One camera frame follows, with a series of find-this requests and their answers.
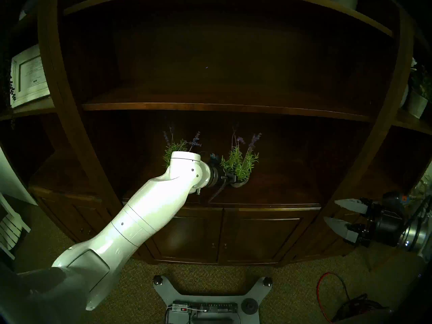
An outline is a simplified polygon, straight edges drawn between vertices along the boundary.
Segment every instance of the beige carpet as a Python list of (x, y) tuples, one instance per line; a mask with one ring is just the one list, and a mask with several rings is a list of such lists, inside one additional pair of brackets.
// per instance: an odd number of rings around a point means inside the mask
[[(28, 215), (32, 227), (16, 253), (15, 270), (25, 272), (46, 268), (72, 241), (38, 208)], [(147, 265), (130, 259), (120, 283), (94, 311), (85, 312), (82, 323), (162, 323), (165, 305), (152, 287), (152, 278), (167, 276), (179, 291), (206, 294), (245, 293), (260, 276), (273, 278), (273, 290), (260, 306), (261, 323), (326, 323), (316, 296), (317, 280), (327, 271), (337, 272), (345, 280), (348, 293), (369, 298), (392, 308), (403, 300), (423, 270), (421, 258), (400, 253), (376, 272), (370, 273), (366, 258), (376, 262), (388, 255), (390, 248), (374, 244), (358, 248), (348, 256), (291, 264), (283, 268), (228, 267), (161, 264)], [(329, 316), (345, 301), (342, 286), (334, 276), (321, 285), (320, 297)]]

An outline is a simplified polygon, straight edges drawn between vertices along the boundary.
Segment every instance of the white chair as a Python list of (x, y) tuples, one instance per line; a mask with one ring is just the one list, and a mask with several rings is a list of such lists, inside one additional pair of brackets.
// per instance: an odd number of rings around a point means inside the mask
[(5, 251), (12, 260), (15, 260), (15, 256), (10, 253), (10, 250), (12, 250), (18, 242), (22, 229), (24, 228), (27, 232), (30, 232), (30, 228), (24, 223), (21, 216), (9, 205), (1, 193), (0, 204), (3, 207), (0, 207), (0, 210), (4, 209), (3, 214), (0, 215), (5, 215), (4, 212), (6, 212), (6, 215), (0, 222), (0, 248)]

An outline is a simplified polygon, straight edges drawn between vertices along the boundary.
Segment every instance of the potted plant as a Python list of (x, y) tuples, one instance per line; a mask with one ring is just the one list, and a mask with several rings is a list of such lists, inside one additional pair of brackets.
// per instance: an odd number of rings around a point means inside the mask
[(187, 142), (184, 139), (181, 139), (180, 142), (176, 143), (174, 141), (174, 125), (170, 125), (169, 132), (171, 134), (171, 140), (168, 138), (168, 135), (165, 131), (163, 131), (163, 136), (166, 141), (166, 149), (163, 156), (163, 160), (165, 161), (165, 168), (168, 168), (171, 162), (171, 154), (176, 151), (186, 152), (189, 149), (189, 152), (192, 150), (194, 146), (201, 146), (198, 141), (200, 140), (200, 132), (198, 131), (195, 137), (191, 142)]
[(226, 172), (234, 174), (236, 176), (236, 182), (231, 183), (233, 187), (239, 188), (249, 181), (251, 176), (252, 168), (254, 164), (258, 162), (259, 153), (254, 153), (255, 143), (260, 139), (261, 133), (254, 134), (252, 140), (246, 150), (243, 153), (240, 150), (240, 144), (245, 145), (245, 141), (241, 137), (235, 136), (235, 131), (231, 137), (231, 151), (229, 151), (229, 157), (227, 160), (222, 156), (221, 166)]
[(423, 65), (416, 63), (411, 68), (411, 83), (412, 90), (407, 110), (420, 118), (432, 96), (432, 76)]

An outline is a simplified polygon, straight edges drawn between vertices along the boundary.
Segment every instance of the metal base plate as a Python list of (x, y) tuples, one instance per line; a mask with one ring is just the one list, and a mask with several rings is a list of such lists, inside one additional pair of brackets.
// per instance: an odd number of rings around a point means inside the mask
[[(172, 286), (170, 281), (165, 276), (157, 275), (153, 279), (153, 287), (160, 295), (166, 306), (172, 305), (174, 301), (184, 301), (187, 303), (237, 303), (237, 313), (208, 313), (197, 312), (198, 317), (192, 318), (191, 323), (199, 323), (202, 320), (222, 320), (231, 319), (232, 323), (236, 324), (259, 324), (259, 311), (252, 315), (247, 315), (241, 309), (241, 303), (244, 299), (254, 299), (258, 305), (267, 296), (273, 288), (271, 278), (261, 277), (254, 286), (245, 295), (230, 295), (230, 296), (194, 296), (182, 295)], [(171, 324), (186, 324), (189, 321), (189, 313), (173, 312), (171, 309), (168, 312), (168, 322)]]

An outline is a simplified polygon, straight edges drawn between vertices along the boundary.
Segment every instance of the framed certificate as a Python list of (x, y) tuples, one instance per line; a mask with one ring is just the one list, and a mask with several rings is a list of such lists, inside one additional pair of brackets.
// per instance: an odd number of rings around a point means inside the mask
[(28, 48), (12, 58), (10, 67), (12, 87), (16, 100), (10, 96), (11, 107), (50, 95), (44, 67), (42, 66), (39, 44)]

